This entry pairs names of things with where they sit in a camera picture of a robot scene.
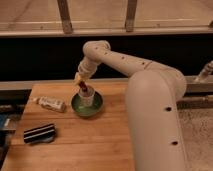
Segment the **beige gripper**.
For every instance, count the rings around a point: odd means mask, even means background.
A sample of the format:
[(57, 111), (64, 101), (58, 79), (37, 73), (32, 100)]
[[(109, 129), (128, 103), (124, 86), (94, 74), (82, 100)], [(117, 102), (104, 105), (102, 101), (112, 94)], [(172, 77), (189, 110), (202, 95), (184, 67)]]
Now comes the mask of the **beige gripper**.
[(84, 58), (78, 66), (78, 72), (75, 74), (75, 85), (79, 85), (82, 81), (84, 87), (88, 87), (89, 82), (87, 79), (90, 79), (95, 74), (97, 67), (98, 64), (96, 62), (93, 62), (89, 58)]

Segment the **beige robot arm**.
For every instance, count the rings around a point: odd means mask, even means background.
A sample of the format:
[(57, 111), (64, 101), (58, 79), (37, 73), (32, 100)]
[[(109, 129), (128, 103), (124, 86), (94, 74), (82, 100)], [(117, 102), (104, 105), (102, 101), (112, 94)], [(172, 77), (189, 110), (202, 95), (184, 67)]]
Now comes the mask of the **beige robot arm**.
[(187, 155), (177, 102), (187, 88), (176, 68), (115, 52), (107, 41), (88, 41), (82, 51), (76, 81), (86, 81), (100, 64), (126, 75), (125, 93), (136, 171), (187, 171)]

